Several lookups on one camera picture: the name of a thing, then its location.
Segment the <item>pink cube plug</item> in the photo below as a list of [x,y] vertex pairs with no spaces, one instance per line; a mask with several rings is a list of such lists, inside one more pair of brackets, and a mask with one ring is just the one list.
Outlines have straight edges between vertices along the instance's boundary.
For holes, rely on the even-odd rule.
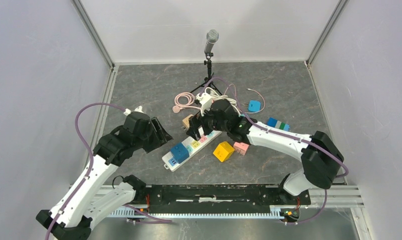
[[247,152],[249,146],[250,146],[249,144],[246,144],[243,142],[235,142],[233,144],[234,151],[242,156],[246,155],[246,152]]

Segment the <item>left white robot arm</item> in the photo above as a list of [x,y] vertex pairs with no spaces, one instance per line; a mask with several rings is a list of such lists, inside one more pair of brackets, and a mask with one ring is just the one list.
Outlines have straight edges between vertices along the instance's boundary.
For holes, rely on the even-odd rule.
[[156,117],[149,117],[138,107],[126,109],[122,125],[101,137],[91,151],[84,171],[64,197],[50,210],[41,210],[36,220],[57,240],[86,240],[94,228],[124,204],[142,203],[146,198],[146,184],[134,175],[111,192],[94,200],[105,181],[123,162],[138,150],[149,153],[173,138]]

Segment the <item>yellow cube plug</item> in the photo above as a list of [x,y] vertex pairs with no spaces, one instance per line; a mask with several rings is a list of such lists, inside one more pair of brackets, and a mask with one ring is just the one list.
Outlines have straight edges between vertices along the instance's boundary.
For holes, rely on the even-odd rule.
[[223,141],[217,145],[213,151],[213,155],[221,162],[228,160],[234,153],[235,149],[227,141]]

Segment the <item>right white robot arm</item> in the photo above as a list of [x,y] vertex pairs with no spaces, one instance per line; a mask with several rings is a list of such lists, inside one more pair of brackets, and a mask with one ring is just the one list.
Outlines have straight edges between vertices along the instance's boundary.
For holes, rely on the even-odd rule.
[[291,204],[311,188],[330,189],[341,177],[340,169],[348,173],[342,153],[326,133],[301,134],[268,126],[246,113],[238,114],[226,99],[202,105],[190,117],[186,134],[199,140],[200,130],[204,135],[224,132],[235,142],[272,149],[300,161],[301,169],[290,173],[279,185],[277,196],[284,204]]

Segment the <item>blue cube plug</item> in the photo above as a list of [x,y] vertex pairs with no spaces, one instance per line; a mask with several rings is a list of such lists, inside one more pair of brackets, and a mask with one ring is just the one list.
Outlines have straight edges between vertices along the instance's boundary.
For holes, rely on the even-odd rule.
[[183,145],[182,142],[173,146],[170,152],[178,164],[181,164],[190,156],[188,149]]

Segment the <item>beige cube plug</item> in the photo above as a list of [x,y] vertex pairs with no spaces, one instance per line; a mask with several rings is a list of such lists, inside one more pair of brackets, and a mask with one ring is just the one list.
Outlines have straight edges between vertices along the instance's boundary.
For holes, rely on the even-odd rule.
[[190,119],[193,117],[193,114],[189,114],[182,120],[182,126],[185,130],[188,130],[190,128]]

